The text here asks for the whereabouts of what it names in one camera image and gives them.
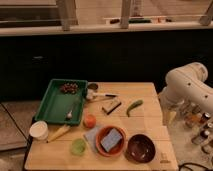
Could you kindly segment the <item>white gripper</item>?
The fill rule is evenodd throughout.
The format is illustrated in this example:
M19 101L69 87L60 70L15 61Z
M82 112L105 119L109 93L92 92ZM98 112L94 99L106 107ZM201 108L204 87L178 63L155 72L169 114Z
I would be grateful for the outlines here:
M176 113L170 112L176 109L182 102L182 98L169 87L164 87L159 93L158 99L163 112L163 117L166 118L165 125L168 126L174 120Z

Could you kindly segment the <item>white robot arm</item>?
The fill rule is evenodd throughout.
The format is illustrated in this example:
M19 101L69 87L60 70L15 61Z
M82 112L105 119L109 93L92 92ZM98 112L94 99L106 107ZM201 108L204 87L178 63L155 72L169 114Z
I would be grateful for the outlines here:
M166 86L158 95L164 125L169 123L170 112L185 101L193 102L202 111L213 114L213 88L205 84L207 78L208 70L199 62L172 69L166 74Z

